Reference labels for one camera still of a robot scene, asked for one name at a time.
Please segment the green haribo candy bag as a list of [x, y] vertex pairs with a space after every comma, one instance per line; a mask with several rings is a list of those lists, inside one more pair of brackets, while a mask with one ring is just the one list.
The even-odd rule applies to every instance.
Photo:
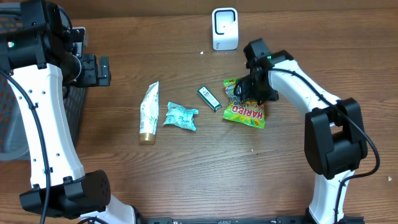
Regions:
[[259, 106], [257, 101], [238, 101], [238, 98], [234, 95], [236, 80], [237, 78], [231, 78], [223, 81], [224, 90], [229, 99], [229, 104], [223, 113], [223, 119], [264, 129], [266, 117], [264, 105]]

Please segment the green axe brand box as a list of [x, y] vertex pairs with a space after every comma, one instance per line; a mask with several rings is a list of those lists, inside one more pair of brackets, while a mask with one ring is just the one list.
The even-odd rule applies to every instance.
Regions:
[[202, 86], [198, 89], [197, 93], [214, 112], [217, 112], [222, 107], [220, 101], [206, 86]]

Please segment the white tube with gold cap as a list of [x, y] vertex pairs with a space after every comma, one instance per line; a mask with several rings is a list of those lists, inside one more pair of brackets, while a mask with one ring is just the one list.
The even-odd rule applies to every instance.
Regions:
[[159, 118], [159, 82], [149, 85], [140, 107], [140, 144], [155, 144]]

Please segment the teal packet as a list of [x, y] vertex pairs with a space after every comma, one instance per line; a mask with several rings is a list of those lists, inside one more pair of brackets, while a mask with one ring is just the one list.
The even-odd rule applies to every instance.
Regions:
[[168, 102], [168, 112], [165, 115], [165, 121], [163, 125], [172, 124], [182, 129], [188, 129], [196, 131], [194, 124], [194, 116], [198, 114], [198, 110], [195, 108], [187, 109], [176, 103]]

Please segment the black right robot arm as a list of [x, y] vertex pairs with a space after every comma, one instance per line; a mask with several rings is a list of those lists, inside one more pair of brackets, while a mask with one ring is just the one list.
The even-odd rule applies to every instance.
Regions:
[[361, 108], [316, 84], [285, 50], [271, 52], [262, 39], [243, 50], [249, 75], [234, 89], [239, 101], [277, 101], [283, 94], [305, 117], [304, 153], [315, 173], [310, 205], [301, 217], [278, 217], [278, 223], [364, 223], [347, 217], [343, 204], [349, 184], [368, 149]]

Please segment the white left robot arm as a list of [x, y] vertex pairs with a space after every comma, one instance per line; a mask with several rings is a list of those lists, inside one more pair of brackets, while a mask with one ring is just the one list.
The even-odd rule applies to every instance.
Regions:
[[17, 98], [29, 146], [32, 188], [24, 210], [80, 223], [135, 223], [103, 170], [85, 172], [70, 133], [65, 85], [109, 86], [109, 59], [83, 54], [84, 28], [63, 25], [65, 11], [47, 1], [20, 4], [22, 27], [1, 35], [1, 75]]

